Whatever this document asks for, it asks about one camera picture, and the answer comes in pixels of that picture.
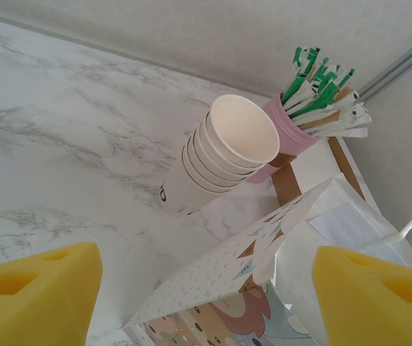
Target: white paper bag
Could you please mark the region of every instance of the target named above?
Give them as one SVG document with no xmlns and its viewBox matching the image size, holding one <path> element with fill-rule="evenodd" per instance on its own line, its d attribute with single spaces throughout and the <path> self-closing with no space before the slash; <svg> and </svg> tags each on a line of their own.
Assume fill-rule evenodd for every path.
<svg viewBox="0 0 412 346">
<path fill-rule="evenodd" d="M 262 286 L 276 293 L 319 345 L 327 345 L 311 278 L 317 249 L 323 245 L 346 247 L 412 267 L 412 247 L 405 239 L 391 245 L 382 240 L 396 233 L 396 229 L 364 202 L 340 174 L 170 275 L 126 327 L 130 327 L 139 340 L 147 340 L 143 343 L 148 345 L 147 321 L 165 321 L 163 318 L 175 321 L 176 316 L 191 316 L 194 307 L 220 304 L 224 298 Z M 182 327 L 172 327 L 170 324 L 168 334 L 179 341 Z M 220 325 L 223 331 L 228 327 L 226 323 Z M 250 337 L 250 334 L 240 335 L 232 328 L 229 330 L 229 339 L 235 340 L 237 345 Z M 205 331 L 208 332 L 214 335 L 214 330 Z M 260 343 L 286 345 L 283 339 L 270 340 L 270 331 L 259 333 Z M 204 342 L 200 337 L 195 340 L 196 345 Z"/>
</svg>

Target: gift bag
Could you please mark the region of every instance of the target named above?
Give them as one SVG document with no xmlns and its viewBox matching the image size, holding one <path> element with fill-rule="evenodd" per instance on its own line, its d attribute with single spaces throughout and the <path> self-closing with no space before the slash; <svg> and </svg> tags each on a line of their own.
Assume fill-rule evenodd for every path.
<svg viewBox="0 0 412 346">
<path fill-rule="evenodd" d="M 317 248 L 412 267 L 412 247 L 342 174 L 170 275 L 125 327 L 142 345 L 327 345 L 311 279 Z"/>
</svg>

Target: white paper cup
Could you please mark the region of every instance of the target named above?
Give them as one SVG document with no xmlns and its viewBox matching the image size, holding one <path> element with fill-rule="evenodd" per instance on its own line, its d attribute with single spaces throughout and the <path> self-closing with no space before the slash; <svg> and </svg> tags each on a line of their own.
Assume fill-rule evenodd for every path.
<svg viewBox="0 0 412 346">
<path fill-rule="evenodd" d="M 213 102 L 206 129 L 217 151 L 242 167 L 266 164 L 279 151 L 272 120 L 258 105 L 238 95 L 223 95 Z"/>
<path fill-rule="evenodd" d="M 230 180 L 231 182 L 240 182 L 243 179 L 246 179 L 247 177 L 250 177 L 254 171 L 250 171 L 247 174 L 236 174 L 227 171 L 226 169 L 220 167 L 218 164 L 216 164 L 211 156 L 206 152 L 205 147 L 202 145 L 200 141 L 200 132 L 196 130 L 192 137 L 192 142 L 194 146 L 194 151 L 198 156 L 198 159 L 200 159 L 201 163 L 205 165 L 207 169 L 209 169 L 213 174 L 217 175 L 220 178 L 223 178 L 225 180 Z"/>
<path fill-rule="evenodd" d="M 206 168 L 206 166 L 201 162 L 200 158 L 195 152 L 194 145 L 193 145 L 193 135 L 190 136 L 187 142 L 187 154 L 188 154 L 188 157 L 190 158 L 190 161 L 195 171 L 200 173 L 202 177 L 204 177 L 207 181 L 213 183 L 214 185 L 224 186 L 224 187 L 234 187 L 240 183 L 240 181 L 230 181 L 230 180 L 226 180 L 221 177 L 218 177 L 217 175 L 215 175 L 209 169 Z"/>
<path fill-rule="evenodd" d="M 246 168 L 246 167 L 234 164 L 232 161 L 227 159 L 212 144 L 211 138 L 207 134 L 206 123 L 204 120 L 201 122 L 200 128 L 197 130 L 197 137 L 198 137 L 198 141 L 201 142 L 203 148 L 205 149 L 207 155 L 211 158 L 211 160 L 215 162 L 220 168 L 222 168 L 223 170 L 227 172 L 250 176 L 254 173 L 254 171 L 256 171 L 257 169 L 260 169 L 263 166 L 261 165 L 256 168 Z"/>
<path fill-rule="evenodd" d="M 197 170 L 193 167 L 192 162 L 190 161 L 187 144 L 184 145 L 182 149 L 182 162 L 184 163 L 185 170 L 190 178 L 193 179 L 199 186 L 202 188 L 211 191 L 211 192 L 227 192 L 232 189 L 232 187 L 218 186 L 209 181 L 207 181 Z"/>
<path fill-rule="evenodd" d="M 204 207 L 226 192 L 217 193 L 203 189 L 190 178 L 179 157 L 160 188 L 161 207 L 171 216 L 181 218 Z"/>
</svg>

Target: white marble surface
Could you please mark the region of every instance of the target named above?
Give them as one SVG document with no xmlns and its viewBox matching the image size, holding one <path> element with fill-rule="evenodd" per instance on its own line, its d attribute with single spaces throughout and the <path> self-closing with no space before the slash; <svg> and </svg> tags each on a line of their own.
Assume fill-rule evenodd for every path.
<svg viewBox="0 0 412 346">
<path fill-rule="evenodd" d="M 240 186 L 188 218 L 158 187 L 219 95 L 265 99 L 0 23 L 0 262 L 95 241 L 104 277 L 88 345 L 121 326 L 164 277 L 277 207 Z"/>
</svg>

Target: white wall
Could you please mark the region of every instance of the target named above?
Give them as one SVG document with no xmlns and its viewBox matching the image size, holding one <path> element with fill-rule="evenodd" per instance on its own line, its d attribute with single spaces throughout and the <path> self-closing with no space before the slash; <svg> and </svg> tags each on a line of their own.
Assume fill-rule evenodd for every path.
<svg viewBox="0 0 412 346">
<path fill-rule="evenodd" d="M 374 121 L 368 139 L 349 148 L 382 214 L 401 229 L 412 219 L 412 69 L 367 107 Z"/>
<path fill-rule="evenodd" d="M 0 16 L 269 94 L 298 45 L 357 88 L 412 47 L 409 0 L 0 0 Z"/>
</svg>

